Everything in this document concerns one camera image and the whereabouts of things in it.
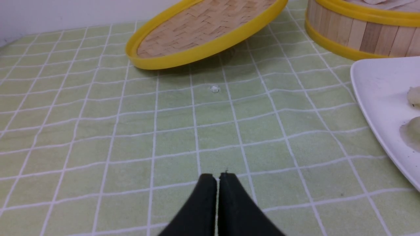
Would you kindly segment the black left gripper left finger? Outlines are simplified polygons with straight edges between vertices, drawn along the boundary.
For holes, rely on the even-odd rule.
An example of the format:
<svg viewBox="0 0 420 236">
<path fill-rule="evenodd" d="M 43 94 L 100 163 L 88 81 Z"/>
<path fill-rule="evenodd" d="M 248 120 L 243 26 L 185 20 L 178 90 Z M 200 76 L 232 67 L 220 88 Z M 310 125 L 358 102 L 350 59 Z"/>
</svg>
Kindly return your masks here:
<svg viewBox="0 0 420 236">
<path fill-rule="evenodd" d="M 201 174 L 180 211 L 159 233 L 160 236 L 213 236 L 216 225 L 217 181 Z"/>
</svg>

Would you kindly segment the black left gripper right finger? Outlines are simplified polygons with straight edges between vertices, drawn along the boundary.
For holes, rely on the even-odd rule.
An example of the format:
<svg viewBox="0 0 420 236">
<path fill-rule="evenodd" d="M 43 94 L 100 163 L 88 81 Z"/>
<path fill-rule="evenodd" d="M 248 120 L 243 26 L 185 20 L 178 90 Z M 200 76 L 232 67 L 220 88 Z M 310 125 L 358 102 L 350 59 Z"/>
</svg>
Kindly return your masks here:
<svg viewBox="0 0 420 236">
<path fill-rule="evenodd" d="M 234 173 L 219 180 L 219 236 L 283 236 L 247 194 Z"/>
</svg>

